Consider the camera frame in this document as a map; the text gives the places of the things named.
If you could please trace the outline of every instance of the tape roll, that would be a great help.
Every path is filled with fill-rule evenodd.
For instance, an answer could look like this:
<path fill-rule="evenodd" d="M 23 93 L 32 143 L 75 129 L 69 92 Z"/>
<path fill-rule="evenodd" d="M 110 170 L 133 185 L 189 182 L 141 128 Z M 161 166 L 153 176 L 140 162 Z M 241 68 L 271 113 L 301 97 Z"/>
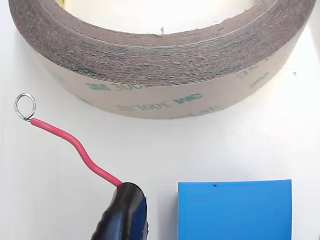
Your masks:
<path fill-rule="evenodd" d="M 82 100 L 130 117 L 174 119 L 225 109 L 284 65 L 316 0 L 260 0 L 224 22 L 157 36 L 100 28 L 55 0 L 9 0 L 25 40 Z"/>

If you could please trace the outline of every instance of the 3m tape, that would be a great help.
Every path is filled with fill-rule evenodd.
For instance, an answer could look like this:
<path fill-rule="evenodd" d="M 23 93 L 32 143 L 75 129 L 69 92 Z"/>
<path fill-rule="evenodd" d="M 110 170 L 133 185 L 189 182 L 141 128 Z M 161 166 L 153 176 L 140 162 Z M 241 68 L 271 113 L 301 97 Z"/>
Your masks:
<path fill-rule="evenodd" d="M 260 0 L 224 22 L 157 36 L 100 28 L 55 0 L 9 0 L 11 15 L 71 93 L 130 117 L 209 114 L 250 96 L 284 65 L 316 0 Z"/>

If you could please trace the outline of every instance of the blue block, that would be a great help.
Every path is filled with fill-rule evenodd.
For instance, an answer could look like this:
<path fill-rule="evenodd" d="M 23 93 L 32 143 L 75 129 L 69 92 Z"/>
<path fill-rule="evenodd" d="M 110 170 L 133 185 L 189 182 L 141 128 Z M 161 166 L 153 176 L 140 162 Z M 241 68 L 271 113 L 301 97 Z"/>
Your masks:
<path fill-rule="evenodd" d="M 179 240 L 291 240 L 291 180 L 180 182 Z"/>

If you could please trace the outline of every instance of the blue box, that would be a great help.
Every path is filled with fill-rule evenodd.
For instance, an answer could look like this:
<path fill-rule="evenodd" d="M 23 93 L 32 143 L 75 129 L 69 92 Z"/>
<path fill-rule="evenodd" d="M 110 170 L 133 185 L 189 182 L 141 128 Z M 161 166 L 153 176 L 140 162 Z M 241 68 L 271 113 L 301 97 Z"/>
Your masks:
<path fill-rule="evenodd" d="M 178 187 L 179 240 L 291 240 L 291 180 Z"/>

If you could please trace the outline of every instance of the white table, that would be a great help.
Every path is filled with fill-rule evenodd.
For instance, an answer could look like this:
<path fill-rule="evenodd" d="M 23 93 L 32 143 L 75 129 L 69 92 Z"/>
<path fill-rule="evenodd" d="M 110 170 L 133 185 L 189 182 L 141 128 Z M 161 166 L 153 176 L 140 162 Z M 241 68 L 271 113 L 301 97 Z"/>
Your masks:
<path fill-rule="evenodd" d="M 178 182 L 277 179 L 292 179 L 292 239 L 316 240 L 319 14 L 318 1 L 289 61 L 253 96 L 201 117 L 146 120 L 104 112 L 68 93 L 37 66 L 0 1 L 0 239 L 89 240 L 115 189 L 69 143 L 15 114 L 16 96 L 28 92 L 38 119 L 73 134 L 99 166 L 143 189 L 149 240 L 176 239 Z"/>

